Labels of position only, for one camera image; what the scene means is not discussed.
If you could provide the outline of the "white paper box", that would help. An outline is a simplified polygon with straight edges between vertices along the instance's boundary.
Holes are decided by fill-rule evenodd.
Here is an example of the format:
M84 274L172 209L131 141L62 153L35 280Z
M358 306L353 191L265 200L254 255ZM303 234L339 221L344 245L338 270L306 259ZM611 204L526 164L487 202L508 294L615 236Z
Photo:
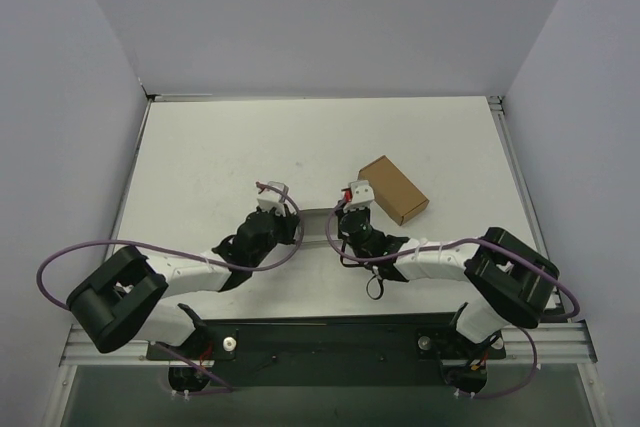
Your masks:
M332 208L312 208L303 209L300 213L301 221L304 223L304 236L302 248L324 247L329 245L325 227L329 221L329 234L331 240L338 244L337 218L332 216Z

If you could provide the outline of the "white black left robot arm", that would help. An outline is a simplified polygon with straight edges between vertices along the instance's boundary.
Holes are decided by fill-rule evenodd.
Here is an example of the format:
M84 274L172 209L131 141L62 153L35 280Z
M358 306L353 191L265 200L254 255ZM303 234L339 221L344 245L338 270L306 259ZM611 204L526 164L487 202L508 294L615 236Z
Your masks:
M239 287L276 246L296 243L300 222L289 209L258 209L212 249L209 261L146 256L135 246L123 247L69 294L66 306L101 353L145 339L168 344L183 358L196 357L205 345L204 321L169 299Z

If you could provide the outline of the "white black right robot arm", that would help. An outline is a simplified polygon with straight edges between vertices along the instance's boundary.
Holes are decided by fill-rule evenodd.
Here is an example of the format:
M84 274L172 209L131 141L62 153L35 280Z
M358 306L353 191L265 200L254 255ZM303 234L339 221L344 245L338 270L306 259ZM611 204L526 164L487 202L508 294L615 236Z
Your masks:
M438 243L385 234L370 218L367 208L337 214L338 238L352 252L350 265L369 270L380 283L470 283L479 297L464 304L453 321L466 341L480 344L509 324L538 326L559 270L508 231L491 227L466 242Z

